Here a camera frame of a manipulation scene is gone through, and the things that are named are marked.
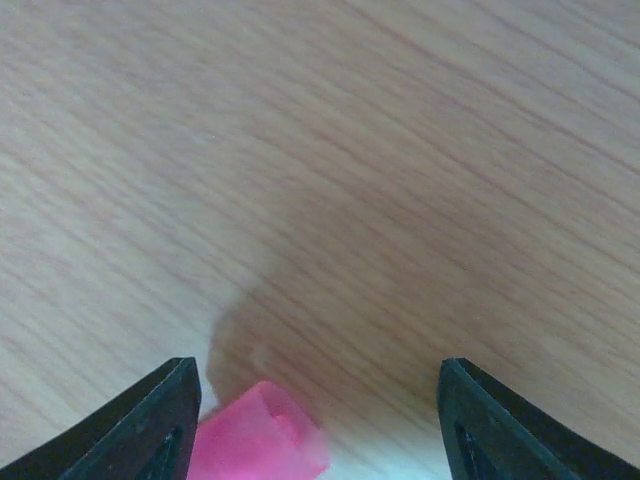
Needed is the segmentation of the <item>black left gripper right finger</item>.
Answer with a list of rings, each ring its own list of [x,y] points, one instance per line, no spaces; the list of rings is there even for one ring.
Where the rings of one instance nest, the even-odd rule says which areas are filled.
[[[639,477],[465,358],[441,362],[437,409],[454,479]]]

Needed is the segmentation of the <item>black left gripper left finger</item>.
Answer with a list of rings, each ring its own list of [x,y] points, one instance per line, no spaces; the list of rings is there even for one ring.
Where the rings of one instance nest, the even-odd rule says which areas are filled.
[[[1,468],[3,479],[184,479],[201,404],[196,360],[176,357],[67,431]]]

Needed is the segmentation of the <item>pink highlighter marker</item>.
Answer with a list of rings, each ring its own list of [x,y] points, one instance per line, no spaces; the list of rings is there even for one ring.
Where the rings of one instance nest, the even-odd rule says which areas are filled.
[[[187,477],[315,479],[329,466],[323,431],[283,388],[261,381],[200,423]]]

